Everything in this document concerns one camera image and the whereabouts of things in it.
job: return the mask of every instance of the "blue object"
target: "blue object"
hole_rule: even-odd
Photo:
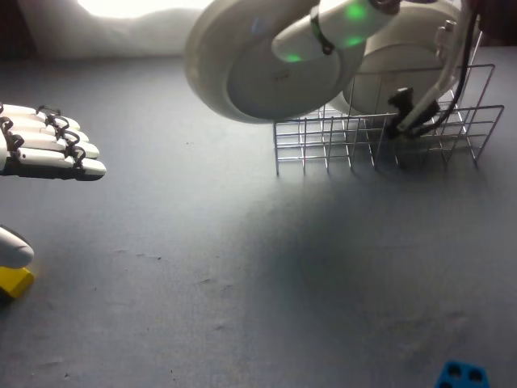
[[[490,384],[483,368],[449,361],[443,367],[435,388],[490,388]]]

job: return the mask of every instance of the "yellow object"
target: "yellow object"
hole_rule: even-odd
[[[26,268],[0,267],[0,289],[3,289],[11,297],[21,297],[33,281],[34,275]]]

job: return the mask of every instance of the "white wall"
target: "white wall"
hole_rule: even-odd
[[[91,15],[77,0],[19,0],[19,5],[41,56],[57,58],[181,55],[201,12],[171,9],[110,19]]]

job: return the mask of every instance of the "hole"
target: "hole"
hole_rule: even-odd
[[[461,377],[461,368],[460,368],[460,366],[458,366],[456,364],[449,365],[449,367],[447,369],[447,373],[452,378],[456,378],[456,379],[460,378]]]
[[[483,381],[483,373],[479,369],[472,369],[469,373],[469,380],[471,382],[482,382]]]

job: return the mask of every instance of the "metal wire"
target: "metal wire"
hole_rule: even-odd
[[[481,105],[486,89],[494,73],[494,65],[470,65],[469,81],[476,83],[476,93],[469,85],[464,89],[465,100],[473,101],[465,107],[457,106],[449,119],[438,129],[417,139],[407,141],[405,138],[388,140],[385,129],[395,114],[375,114],[350,116],[335,110],[330,105],[321,107],[315,112],[293,120],[274,123],[273,139],[275,144],[275,165],[277,174],[280,173],[281,162],[301,161],[305,170],[306,164],[312,161],[324,161],[327,170],[331,161],[347,160],[350,168],[354,168],[356,153],[368,150],[368,159],[376,169],[385,161],[379,156],[385,148],[392,148],[393,161],[401,164],[401,158],[408,155],[418,156],[423,165],[431,153],[441,153],[445,166],[448,165],[454,154],[467,150],[472,160],[477,163],[481,157],[496,125],[501,118],[504,107],[502,105]],[[403,72],[436,71],[437,69],[412,69]],[[392,74],[387,71],[376,74]],[[479,82],[485,83],[479,93]],[[377,90],[376,107],[379,103],[382,82]],[[349,101],[353,104],[355,81],[351,84]],[[449,91],[439,104],[442,114],[454,99],[453,91]]]

